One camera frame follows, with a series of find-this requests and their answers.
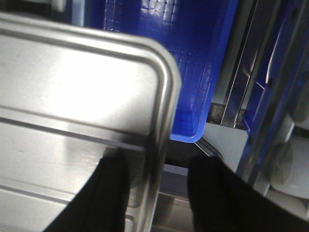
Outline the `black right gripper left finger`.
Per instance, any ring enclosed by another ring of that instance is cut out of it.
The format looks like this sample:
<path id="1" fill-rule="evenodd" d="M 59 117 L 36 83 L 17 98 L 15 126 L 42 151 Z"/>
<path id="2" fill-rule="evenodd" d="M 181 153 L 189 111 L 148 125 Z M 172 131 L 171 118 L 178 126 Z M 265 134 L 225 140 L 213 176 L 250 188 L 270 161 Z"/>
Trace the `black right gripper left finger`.
<path id="1" fill-rule="evenodd" d="M 96 169 L 46 232 L 123 232 L 130 181 L 124 151 L 103 155 Z"/>

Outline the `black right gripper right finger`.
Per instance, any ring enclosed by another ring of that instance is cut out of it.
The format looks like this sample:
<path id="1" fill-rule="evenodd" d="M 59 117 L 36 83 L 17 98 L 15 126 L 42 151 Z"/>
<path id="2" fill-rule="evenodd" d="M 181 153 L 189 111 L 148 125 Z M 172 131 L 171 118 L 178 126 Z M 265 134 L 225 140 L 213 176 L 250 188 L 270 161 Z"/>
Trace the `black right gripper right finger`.
<path id="1" fill-rule="evenodd" d="M 309 224 L 263 197 L 217 157 L 191 158 L 188 195 L 196 232 L 307 232 Z"/>

